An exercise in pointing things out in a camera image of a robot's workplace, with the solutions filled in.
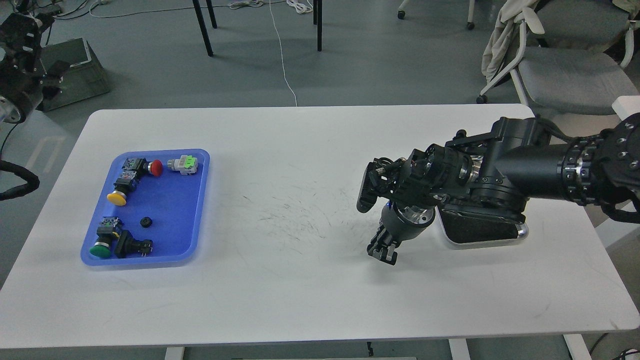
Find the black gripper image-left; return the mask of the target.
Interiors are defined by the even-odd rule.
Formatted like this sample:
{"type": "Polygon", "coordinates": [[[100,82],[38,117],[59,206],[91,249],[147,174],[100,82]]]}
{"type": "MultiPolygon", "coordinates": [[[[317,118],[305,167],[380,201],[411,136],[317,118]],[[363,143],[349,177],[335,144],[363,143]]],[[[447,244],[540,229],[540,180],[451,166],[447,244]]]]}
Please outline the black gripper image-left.
{"type": "Polygon", "coordinates": [[[18,125],[26,121],[43,100],[52,100],[62,93],[64,74],[71,67],[56,61],[45,69],[41,59],[42,34],[55,19],[50,14],[37,16],[11,13],[0,27],[1,60],[0,105],[1,121],[18,125]]]}

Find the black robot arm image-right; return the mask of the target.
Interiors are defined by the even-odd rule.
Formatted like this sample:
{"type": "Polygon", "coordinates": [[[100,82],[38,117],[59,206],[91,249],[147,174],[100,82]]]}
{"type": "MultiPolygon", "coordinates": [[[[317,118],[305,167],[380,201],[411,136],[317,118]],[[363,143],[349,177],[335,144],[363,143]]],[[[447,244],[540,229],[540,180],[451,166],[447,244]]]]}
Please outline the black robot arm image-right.
{"type": "Polygon", "coordinates": [[[540,117],[501,117],[484,134],[461,129],[443,146],[373,159],[356,207],[365,214],[387,199],[366,253],[395,265],[396,249],[437,215],[458,244],[521,239],[531,198],[595,205],[613,221],[638,224],[639,178],[638,113],[583,137],[540,117]]]}

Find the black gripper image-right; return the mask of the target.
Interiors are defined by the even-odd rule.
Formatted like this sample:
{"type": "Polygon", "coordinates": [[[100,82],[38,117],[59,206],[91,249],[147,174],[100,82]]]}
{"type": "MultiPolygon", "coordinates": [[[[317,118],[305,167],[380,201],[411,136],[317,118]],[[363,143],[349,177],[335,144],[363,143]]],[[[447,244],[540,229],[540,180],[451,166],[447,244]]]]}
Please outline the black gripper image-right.
{"type": "Polygon", "coordinates": [[[382,208],[380,225],[366,253],[385,264],[395,265],[399,244],[418,237],[434,220],[434,207],[404,206],[389,201],[382,208]]]}

